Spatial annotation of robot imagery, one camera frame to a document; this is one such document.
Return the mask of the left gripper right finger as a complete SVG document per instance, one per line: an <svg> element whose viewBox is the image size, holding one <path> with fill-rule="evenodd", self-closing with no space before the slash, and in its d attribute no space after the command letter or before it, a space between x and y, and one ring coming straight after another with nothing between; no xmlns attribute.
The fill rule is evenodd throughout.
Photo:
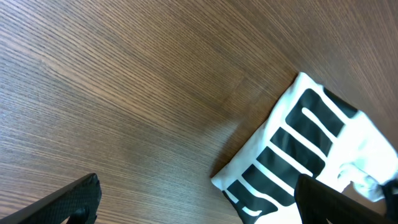
<svg viewBox="0 0 398 224"><path fill-rule="evenodd" d="M383 216L306 174L299 175L294 198L303 224L395 224L395 182L381 190L387 208Z"/></svg>

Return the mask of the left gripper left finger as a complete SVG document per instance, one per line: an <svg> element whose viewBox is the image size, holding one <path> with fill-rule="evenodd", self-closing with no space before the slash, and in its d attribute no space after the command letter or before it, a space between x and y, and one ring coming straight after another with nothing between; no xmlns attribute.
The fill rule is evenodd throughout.
<svg viewBox="0 0 398 224"><path fill-rule="evenodd" d="M101 195L98 176L90 173L2 218L1 223L94 223Z"/></svg>

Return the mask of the white t-shirt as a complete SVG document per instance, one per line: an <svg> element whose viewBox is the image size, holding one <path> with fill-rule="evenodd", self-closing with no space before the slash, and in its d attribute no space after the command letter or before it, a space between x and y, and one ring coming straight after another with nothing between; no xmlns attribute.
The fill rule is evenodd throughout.
<svg viewBox="0 0 398 224"><path fill-rule="evenodd" d="M372 202L397 178L397 152L369 117L303 72L211 181L243 223L300 223L301 174Z"/></svg>

